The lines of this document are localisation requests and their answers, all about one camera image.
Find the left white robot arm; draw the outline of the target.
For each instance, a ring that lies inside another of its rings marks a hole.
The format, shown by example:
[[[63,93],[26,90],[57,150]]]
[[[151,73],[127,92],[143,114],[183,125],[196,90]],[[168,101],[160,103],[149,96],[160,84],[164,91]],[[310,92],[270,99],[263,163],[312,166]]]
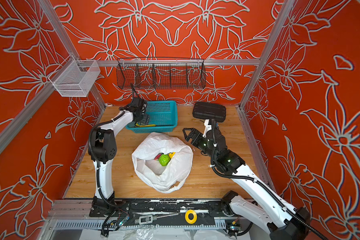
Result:
[[[96,191],[93,205],[97,208],[116,209],[122,203],[115,202],[112,185],[112,163],[117,153],[116,136],[128,124],[147,123],[149,121],[147,101],[139,96],[133,84],[131,102],[120,108],[120,112],[111,120],[95,125],[88,140],[88,153],[94,162]]]

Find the clear plastic wall bin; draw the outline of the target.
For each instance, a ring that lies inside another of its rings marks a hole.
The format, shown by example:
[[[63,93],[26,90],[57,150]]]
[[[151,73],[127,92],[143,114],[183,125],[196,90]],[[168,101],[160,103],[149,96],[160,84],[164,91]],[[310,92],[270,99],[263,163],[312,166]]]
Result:
[[[48,81],[61,97],[87,97],[95,90],[95,82],[100,72],[97,61],[76,60],[69,55],[58,64]]]

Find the white plastic bag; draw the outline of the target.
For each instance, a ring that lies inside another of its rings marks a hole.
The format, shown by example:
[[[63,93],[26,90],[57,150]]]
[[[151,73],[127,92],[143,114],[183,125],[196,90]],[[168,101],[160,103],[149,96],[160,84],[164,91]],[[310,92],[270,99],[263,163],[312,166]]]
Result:
[[[156,160],[159,154],[173,153],[166,166]],[[179,190],[191,173],[193,150],[179,138],[150,133],[132,153],[137,176],[156,191],[169,194]]]

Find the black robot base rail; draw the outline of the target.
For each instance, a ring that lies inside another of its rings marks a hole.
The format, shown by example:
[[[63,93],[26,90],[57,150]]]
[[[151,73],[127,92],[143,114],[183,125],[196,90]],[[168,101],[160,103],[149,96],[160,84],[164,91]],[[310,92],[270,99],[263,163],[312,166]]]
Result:
[[[244,232],[249,220],[234,214],[220,199],[117,199],[116,209],[97,208],[91,204],[89,220],[97,220],[97,229],[164,227],[185,229],[217,229]],[[185,220],[187,210],[194,210],[198,219],[190,225]]]

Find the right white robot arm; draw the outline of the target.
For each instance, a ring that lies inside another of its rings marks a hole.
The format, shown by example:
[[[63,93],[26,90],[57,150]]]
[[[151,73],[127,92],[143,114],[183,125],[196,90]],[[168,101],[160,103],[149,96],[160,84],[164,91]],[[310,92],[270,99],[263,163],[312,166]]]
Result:
[[[306,208],[297,209],[282,199],[256,176],[238,154],[227,147],[216,120],[205,120],[204,125],[204,132],[184,128],[185,140],[210,157],[210,167],[216,175],[234,181],[255,201],[249,203],[230,191],[225,195],[225,202],[234,214],[257,225],[272,240],[304,240],[309,233],[326,239],[324,234],[310,225],[311,216]]]

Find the yellow banana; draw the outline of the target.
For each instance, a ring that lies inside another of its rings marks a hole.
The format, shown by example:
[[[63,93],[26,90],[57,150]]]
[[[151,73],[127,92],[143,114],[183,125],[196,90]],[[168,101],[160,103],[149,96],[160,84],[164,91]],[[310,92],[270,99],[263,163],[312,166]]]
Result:
[[[155,126],[156,126],[155,124],[142,125],[139,123],[135,123],[136,128],[150,128],[150,127],[155,127]]]

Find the pink dragon fruit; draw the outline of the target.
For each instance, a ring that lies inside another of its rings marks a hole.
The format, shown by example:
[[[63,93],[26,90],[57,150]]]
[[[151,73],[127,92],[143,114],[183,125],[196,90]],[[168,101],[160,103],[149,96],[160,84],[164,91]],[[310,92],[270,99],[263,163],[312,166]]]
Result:
[[[160,159],[160,157],[163,155],[164,153],[159,153],[155,156],[154,160],[158,161]]]

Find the teal plastic basket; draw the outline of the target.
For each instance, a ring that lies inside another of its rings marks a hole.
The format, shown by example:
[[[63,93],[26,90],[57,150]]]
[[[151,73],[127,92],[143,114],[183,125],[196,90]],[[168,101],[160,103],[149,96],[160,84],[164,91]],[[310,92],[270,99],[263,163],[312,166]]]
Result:
[[[178,109],[175,101],[148,101],[146,114],[149,116],[148,125],[138,127],[136,122],[126,126],[136,134],[169,133],[178,125]]]

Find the yellow tape roll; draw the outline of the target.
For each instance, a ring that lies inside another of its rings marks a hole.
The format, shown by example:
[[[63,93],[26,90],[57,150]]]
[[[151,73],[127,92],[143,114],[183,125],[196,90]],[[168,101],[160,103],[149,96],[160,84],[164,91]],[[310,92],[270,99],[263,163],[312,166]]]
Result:
[[[193,225],[198,219],[197,213],[194,210],[187,210],[185,213],[185,220],[188,224]]]

